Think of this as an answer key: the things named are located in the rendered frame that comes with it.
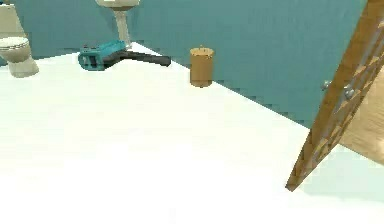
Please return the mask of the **beige pedestal sink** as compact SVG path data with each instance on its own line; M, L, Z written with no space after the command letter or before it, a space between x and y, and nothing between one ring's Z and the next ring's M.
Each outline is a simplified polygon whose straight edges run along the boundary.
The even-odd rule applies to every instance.
M129 35L126 12L140 5L141 0L95 0L100 7L113 11L116 20L119 39L125 43L127 49L132 48Z

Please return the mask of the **tan cylindrical bin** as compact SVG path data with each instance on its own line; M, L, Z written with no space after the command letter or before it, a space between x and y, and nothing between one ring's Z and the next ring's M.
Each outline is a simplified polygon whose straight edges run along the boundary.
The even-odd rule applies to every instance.
M190 84L204 88L213 81L213 56L214 51L200 45L190 50Z

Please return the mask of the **beige toilet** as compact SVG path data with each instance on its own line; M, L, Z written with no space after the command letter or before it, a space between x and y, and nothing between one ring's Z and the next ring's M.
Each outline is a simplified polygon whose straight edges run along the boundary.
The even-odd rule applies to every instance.
M0 0L0 58L7 62L11 75L16 78L39 72L16 6L6 0Z

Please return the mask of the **brown wooden door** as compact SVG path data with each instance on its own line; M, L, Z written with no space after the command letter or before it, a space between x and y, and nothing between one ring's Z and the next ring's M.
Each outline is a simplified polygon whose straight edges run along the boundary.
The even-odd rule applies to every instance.
M367 0L301 152L287 180L294 191L339 144L384 66L384 0Z

